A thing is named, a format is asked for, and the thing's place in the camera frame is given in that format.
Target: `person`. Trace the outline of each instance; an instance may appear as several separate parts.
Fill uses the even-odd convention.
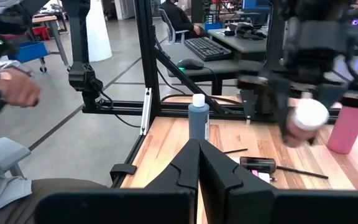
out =
[[[35,106],[40,95],[40,87],[25,72],[16,68],[7,68],[0,71],[0,91],[7,104],[27,108]],[[57,192],[69,192],[73,190],[105,189],[106,186],[87,180],[76,179],[40,179],[25,180],[21,177],[6,178],[3,174],[0,178],[0,192],[11,191],[13,195],[28,191],[28,195],[10,203],[3,204],[0,208],[0,224],[35,224],[34,212],[37,204],[45,197]],[[19,184],[20,190],[7,189],[11,183],[27,182],[29,190],[25,189],[27,184]],[[0,194],[0,204],[13,195]]]
[[[177,2],[178,0],[166,0],[160,6],[160,8],[167,13],[167,16],[171,21],[174,30],[189,30],[189,32],[185,33],[185,39],[209,37],[208,33],[203,28],[190,22],[185,12],[175,5]]]

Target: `gray floor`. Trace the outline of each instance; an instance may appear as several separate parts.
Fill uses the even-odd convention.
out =
[[[163,40],[166,33],[162,21],[155,19],[154,22],[157,26],[157,38]],[[108,34],[113,56],[105,61],[92,63],[97,77],[104,84],[114,81],[105,91],[112,99],[143,100],[141,61],[121,77],[117,77],[140,57],[135,20],[108,22]],[[62,34],[61,38],[71,63],[70,35]],[[48,41],[47,46],[50,50],[56,50],[54,41]],[[7,107],[0,114],[0,137],[9,137],[29,147],[82,104],[81,95],[68,84],[67,71],[60,57],[50,55],[46,58],[46,63],[48,74],[35,74],[43,89],[39,105],[25,110]],[[40,64],[35,60],[27,65],[38,71]],[[179,84],[177,79],[168,77],[161,64],[158,67],[170,83]],[[337,70],[348,76],[343,66],[338,65]],[[226,80],[224,84],[233,85],[235,81]],[[210,86],[204,85],[201,88],[210,93]],[[190,93],[185,86],[176,87]],[[224,87],[223,94],[234,95],[236,91],[236,88],[227,86]],[[166,85],[160,86],[160,92],[162,96],[175,93]],[[140,123],[140,117],[123,118],[132,124]],[[21,167],[26,176],[32,179],[71,177],[111,185],[109,170],[114,164],[124,162],[138,135],[138,129],[126,126],[114,116],[79,112],[22,161]]]

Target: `gray chair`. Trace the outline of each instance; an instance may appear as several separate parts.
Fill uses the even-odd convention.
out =
[[[185,43],[185,33],[189,32],[188,30],[181,30],[181,31],[175,31],[175,29],[172,26],[171,21],[168,18],[167,13],[163,9],[158,9],[161,13],[161,18],[164,21],[164,23],[167,26],[167,32],[168,32],[168,42],[170,44],[183,44]],[[177,40],[177,34],[181,34],[180,40]]]
[[[24,177],[19,161],[30,154],[31,151],[25,146],[9,138],[0,138],[0,168],[4,172],[10,171],[13,177]]]

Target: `label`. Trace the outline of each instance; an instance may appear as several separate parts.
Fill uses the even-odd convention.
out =
[[[205,116],[205,140],[209,138],[209,114]]]

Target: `desk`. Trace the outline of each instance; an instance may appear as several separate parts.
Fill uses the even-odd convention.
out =
[[[241,68],[246,67],[250,75],[257,75],[263,67],[262,63],[249,60],[242,60],[241,65],[239,65],[238,60],[234,59],[204,62],[183,44],[162,45],[161,47],[163,51],[171,57],[171,61],[174,64],[177,64],[180,60],[192,58],[203,62],[205,67],[214,71],[218,80],[216,80],[214,74],[207,68],[183,71],[185,75],[194,82],[212,81],[212,95],[222,95],[222,80],[236,78]],[[175,77],[170,71],[168,71],[168,76]]]
[[[225,36],[226,29],[211,29],[208,34],[212,39],[220,44],[228,45],[231,49],[237,50],[242,54],[266,53],[267,39],[264,40],[245,40],[235,36]]]
[[[56,21],[57,21],[56,16],[45,16],[45,17],[32,18],[33,23],[44,22],[44,23],[47,23],[48,26],[51,28],[52,35],[55,38],[58,52],[50,52],[50,54],[59,54],[60,57],[62,58],[63,63],[65,64],[67,70],[69,70],[70,66],[68,64],[67,56],[65,53],[65,49],[63,48],[62,41],[60,40],[60,34],[57,29]],[[32,29],[30,29],[30,35],[31,35],[31,38],[33,40],[35,40],[35,36],[34,36],[34,33],[32,32]],[[40,61],[41,61],[42,72],[46,72],[45,59],[42,57],[42,58],[40,58]]]
[[[329,176],[324,180],[278,170],[273,175],[277,181],[272,184],[280,189],[358,190],[358,139],[348,156],[339,155],[325,146],[331,130],[332,126],[325,126],[313,147],[305,145],[291,149],[282,144],[276,124],[211,120],[209,141],[223,152],[248,148],[248,151],[233,153],[231,157],[271,157],[278,165]],[[156,118],[132,163],[137,166],[135,175],[127,175],[121,187],[145,187],[166,168],[187,140],[187,119]],[[197,223],[206,224],[201,198],[199,194]]]

